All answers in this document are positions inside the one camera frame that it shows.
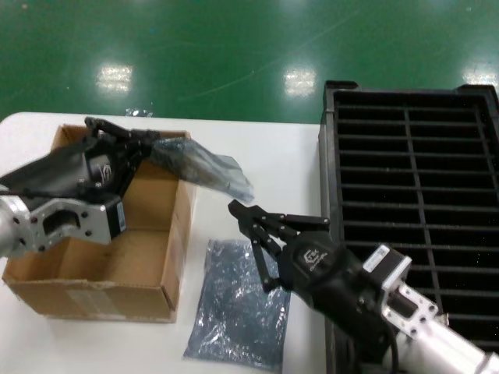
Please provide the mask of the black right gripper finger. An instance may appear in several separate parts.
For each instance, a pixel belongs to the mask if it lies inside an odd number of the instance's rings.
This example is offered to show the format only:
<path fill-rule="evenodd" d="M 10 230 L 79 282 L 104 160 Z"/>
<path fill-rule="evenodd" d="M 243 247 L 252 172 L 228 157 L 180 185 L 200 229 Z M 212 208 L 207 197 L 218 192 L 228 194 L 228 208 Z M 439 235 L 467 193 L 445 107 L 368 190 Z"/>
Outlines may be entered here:
<path fill-rule="evenodd" d="M 270 275 L 264 252 L 276 262 L 277 256 L 281 254 L 281 247 L 263 228 L 250 228 L 249 232 L 249 239 L 262 288 L 265 293 L 271 293 L 276 288 L 281 287 L 281 282 L 279 277 L 272 277 Z"/>
<path fill-rule="evenodd" d="M 328 231 L 326 217 L 269 213 L 260 206 L 244 206 L 237 200 L 228 205 L 229 213 L 237 220 L 239 231 L 247 238 L 294 238 L 308 231 Z"/>

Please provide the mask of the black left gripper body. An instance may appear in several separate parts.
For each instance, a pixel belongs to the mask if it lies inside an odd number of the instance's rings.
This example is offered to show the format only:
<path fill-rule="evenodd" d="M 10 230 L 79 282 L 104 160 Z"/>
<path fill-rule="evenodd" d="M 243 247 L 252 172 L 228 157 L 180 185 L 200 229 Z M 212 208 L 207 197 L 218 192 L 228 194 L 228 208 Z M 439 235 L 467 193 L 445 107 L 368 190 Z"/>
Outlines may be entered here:
<path fill-rule="evenodd" d="M 122 144 L 114 138 L 84 138 L 54 149 L 1 177 L 1 195 L 27 199 L 78 199 L 103 203 L 116 193 L 116 166 Z"/>

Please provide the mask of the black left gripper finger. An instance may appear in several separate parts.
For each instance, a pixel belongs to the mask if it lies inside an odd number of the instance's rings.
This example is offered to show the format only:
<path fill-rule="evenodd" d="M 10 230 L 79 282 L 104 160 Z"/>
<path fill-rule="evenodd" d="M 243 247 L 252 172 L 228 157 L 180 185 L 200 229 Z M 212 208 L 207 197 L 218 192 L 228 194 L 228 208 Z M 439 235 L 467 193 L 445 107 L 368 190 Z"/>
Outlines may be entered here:
<path fill-rule="evenodd" d="M 125 129 L 103 118 L 86 117 L 84 123 L 93 137 L 97 137 L 102 132 L 119 141 L 136 140 L 144 144 L 151 144 L 161 138 L 161 134 L 158 131 Z"/>
<path fill-rule="evenodd" d="M 139 166 L 150 156 L 151 142 L 127 142 L 120 146 L 116 166 L 116 193 L 124 195 Z"/>

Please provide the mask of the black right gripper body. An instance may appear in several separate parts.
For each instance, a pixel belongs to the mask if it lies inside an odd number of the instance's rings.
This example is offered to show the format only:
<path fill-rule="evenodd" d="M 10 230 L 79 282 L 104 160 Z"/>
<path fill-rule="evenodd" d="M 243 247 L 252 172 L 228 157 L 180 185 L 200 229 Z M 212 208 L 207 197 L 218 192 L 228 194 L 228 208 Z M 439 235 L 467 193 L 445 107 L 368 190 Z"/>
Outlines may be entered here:
<path fill-rule="evenodd" d="M 327 317 L 360 347 L 380 360 L 390 347 L 380 315 L 380 291 L 363 263 L 323 231 L 304 231 L 278 256 L 281 286 Z"/>

